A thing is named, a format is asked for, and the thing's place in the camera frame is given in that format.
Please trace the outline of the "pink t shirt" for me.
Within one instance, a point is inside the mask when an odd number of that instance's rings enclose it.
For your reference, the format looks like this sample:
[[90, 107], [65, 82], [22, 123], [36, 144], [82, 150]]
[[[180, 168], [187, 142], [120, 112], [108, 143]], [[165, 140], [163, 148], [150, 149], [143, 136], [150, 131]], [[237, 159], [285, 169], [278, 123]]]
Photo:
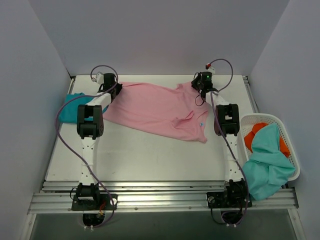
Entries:
[[150, 134], [206, 143], [208, 105], [190, 82], [168, 88], [146, 82], [124, 82], [103, 119]]

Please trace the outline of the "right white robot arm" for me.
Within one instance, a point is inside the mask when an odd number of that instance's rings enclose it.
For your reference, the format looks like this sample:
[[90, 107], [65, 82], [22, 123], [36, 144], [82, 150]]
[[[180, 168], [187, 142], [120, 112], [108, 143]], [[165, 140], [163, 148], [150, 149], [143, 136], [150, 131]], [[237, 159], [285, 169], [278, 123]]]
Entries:
[[209, 71], [194, 74], [191, 86], [198, 92], [203, 103], [212, 106], [214, 133], [223, 138], [224, 181], [226, 183], [245, 181], [246, 177], [239, 163], [238, 135], [240, 132], [239, 106], [220, 96], [212, 83], [213, 74]]

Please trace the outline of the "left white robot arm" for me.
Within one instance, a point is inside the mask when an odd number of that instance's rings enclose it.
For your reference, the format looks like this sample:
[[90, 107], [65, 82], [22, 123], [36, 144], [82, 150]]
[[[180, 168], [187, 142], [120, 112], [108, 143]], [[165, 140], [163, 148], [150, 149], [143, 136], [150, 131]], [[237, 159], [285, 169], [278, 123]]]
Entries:
[[81, 139], [81, 176], [83, 186], [95, 186], [97, 181], [97, 157], [99, 139], [104, 133], [103, 111], [122, 90], [117, 74], [97, 73], [94, 83], [98, 92], [91, 101], [80, 104], [77, 109], [77, 134]]

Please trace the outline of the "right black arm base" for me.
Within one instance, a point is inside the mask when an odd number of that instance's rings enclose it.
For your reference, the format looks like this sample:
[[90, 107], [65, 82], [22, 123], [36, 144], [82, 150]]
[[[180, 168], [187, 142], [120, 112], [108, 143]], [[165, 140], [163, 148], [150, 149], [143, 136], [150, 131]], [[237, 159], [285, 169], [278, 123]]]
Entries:
[[223, 191], [207, 192], [206, 197], [212, 220], [227, 227], [237, 227], [248, 208], [253, 206], [243, 178], [239, 181], [230, 180]]

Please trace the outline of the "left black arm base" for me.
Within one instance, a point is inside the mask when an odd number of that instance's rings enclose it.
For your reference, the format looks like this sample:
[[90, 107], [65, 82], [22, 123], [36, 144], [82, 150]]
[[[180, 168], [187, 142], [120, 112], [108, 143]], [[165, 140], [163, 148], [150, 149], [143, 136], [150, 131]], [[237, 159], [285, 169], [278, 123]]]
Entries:
[[82, 223], [92, 229], [109, 222], [118, 207], [118, 195], [101, 192], [98, 184], [80, 183], [71, 189], [69, 197], [71, 210], [83, 212]]

